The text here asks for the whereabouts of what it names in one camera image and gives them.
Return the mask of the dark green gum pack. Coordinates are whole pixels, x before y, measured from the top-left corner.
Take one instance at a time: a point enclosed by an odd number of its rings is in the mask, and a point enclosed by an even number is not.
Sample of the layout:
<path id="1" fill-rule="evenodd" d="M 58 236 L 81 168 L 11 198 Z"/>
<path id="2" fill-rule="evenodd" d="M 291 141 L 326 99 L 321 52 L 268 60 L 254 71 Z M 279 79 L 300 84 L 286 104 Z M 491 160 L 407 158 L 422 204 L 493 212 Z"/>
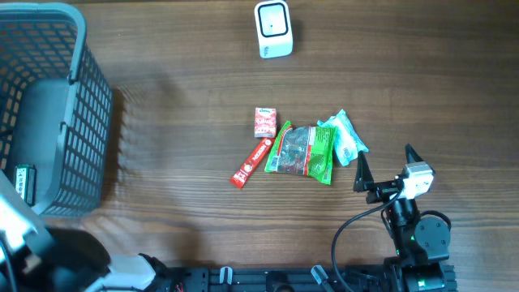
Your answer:
<path id="1" fill-rule="evenodd" d="M 15 189 L 22 200 L 32 207 L 35 204 L 36 168 L 34 165 L 17 165 L 15 167 Z"/>

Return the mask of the teal tissue packet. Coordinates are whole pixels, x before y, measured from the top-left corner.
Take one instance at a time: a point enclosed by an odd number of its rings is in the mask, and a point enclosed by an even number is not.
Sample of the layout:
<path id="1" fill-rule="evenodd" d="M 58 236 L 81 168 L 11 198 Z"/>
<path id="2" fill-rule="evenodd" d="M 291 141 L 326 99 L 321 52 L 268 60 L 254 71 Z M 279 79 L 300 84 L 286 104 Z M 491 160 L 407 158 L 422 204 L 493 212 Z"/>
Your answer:
<path id="1" fill-rule="evenodd" d="M 317 125 L 337 129 L 333 149 L 337 160 L 343 167 L 357 159 L 359 152 L 369 152 L 369 148 L 362 142 L 343 109 L 325 122 L 318 120 Z"/>

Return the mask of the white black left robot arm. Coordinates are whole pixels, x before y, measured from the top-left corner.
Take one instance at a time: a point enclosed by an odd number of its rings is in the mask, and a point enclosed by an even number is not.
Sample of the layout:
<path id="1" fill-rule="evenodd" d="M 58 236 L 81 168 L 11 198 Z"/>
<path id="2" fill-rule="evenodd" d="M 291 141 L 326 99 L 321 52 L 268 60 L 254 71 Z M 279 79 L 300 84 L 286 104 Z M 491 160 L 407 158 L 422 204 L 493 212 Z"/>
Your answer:
<path id="1" fill-rule="evenodd" d="M 55 228 L 1 175 L 2 291 L 171 291 L 162 262 L 110 255 L 90 233 Z"/>

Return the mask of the red Nescafe stick sachet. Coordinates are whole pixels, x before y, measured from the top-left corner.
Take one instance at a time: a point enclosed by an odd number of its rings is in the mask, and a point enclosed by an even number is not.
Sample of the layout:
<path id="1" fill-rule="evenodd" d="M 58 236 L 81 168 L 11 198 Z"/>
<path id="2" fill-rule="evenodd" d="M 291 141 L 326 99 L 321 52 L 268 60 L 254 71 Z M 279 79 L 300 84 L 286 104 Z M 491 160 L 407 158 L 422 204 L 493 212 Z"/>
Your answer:
<path id="1" fill-rule="evenodd" d="M 270 151 L 274 141 L 274 138 L 263 138 L 237 172 L 230 178 L 230 183 L 237 188 L 243 188 L 265 155 Z"/>

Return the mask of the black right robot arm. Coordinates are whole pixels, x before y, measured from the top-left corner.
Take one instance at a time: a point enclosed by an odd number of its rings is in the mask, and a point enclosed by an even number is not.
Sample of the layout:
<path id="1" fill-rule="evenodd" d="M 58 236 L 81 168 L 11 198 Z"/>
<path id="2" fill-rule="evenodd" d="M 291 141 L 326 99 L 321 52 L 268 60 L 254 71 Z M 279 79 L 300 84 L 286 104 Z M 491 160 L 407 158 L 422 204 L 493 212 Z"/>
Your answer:
<path id="1" fill-rule="evenodd" d="M 365 192 L 368 204 L 381 203 L 381 217 L 396 255 L 384 260 L 383 291 L 456 291 L 449 258 L 452 223 L 443 213 L 419 211 L 416 199 L 429 192 L 435 171 L 405 146 L 407 163 L 394 179 L 376 182 L 363 152 L 358 154 L 354 191 Z"/>

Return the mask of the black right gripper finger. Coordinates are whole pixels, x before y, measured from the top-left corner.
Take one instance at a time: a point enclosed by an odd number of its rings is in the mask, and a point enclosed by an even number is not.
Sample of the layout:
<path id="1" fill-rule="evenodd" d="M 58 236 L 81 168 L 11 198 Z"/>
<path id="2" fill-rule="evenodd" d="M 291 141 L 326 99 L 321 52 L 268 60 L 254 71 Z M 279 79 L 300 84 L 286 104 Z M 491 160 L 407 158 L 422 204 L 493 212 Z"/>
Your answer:
<path id="1" fill-rule="evenodd" d="M 411 144 L 405 146 L 405 157 L 408 164 L 416 162 L 424 162 L 424 160 L 418 155 Z"/>
<path id="2" fill-rule="evenodd" d="M 375 188 L 374 185 L 374 179 L 369 169 L 364 151 L 360 151 L 358 153 L 357 172 L 354 180 L 353 191 L 372 191 Z"/>

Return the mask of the small red carton box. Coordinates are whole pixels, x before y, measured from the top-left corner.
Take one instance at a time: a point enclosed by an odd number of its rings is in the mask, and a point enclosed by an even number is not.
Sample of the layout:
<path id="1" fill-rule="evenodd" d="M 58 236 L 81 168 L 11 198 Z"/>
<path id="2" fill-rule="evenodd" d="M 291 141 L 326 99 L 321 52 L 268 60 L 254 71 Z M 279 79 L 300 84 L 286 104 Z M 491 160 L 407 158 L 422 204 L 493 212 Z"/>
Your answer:
<path id="1" fill-rule="evenodd" d="M 277 110 L 255 108 L 255 138 L 274 138 L 277 134 Z"/>

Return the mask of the green Haribo gummy bag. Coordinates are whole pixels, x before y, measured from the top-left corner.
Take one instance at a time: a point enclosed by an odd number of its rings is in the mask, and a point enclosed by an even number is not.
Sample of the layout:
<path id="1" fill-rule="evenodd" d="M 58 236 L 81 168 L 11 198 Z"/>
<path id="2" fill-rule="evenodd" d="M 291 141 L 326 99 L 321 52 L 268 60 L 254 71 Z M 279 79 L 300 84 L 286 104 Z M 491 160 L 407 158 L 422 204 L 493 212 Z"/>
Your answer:
<path id="1" fill-rule="evenodd" d="M 295 174 L 330 185 L 335 127 L 294 128 L 286 121 L 273 143 L 264 168 L 266 173 Z"/>

